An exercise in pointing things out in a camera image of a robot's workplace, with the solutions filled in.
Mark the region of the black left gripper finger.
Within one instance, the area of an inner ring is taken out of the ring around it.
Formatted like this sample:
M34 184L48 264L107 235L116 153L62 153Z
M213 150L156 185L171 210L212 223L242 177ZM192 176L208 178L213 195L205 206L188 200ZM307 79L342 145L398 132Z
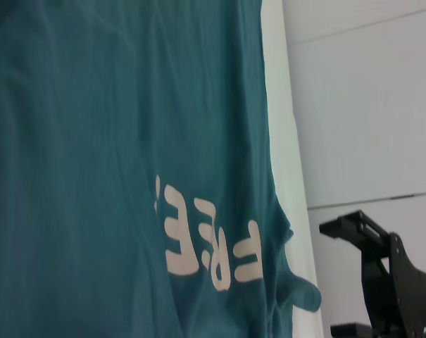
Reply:
M379 335L369 325L347 323L332 325L330 333L333 338L375 338Z
M390 253L390 235L362 211L339 216L319 225L321 234L354 245L368 258L386 258Z

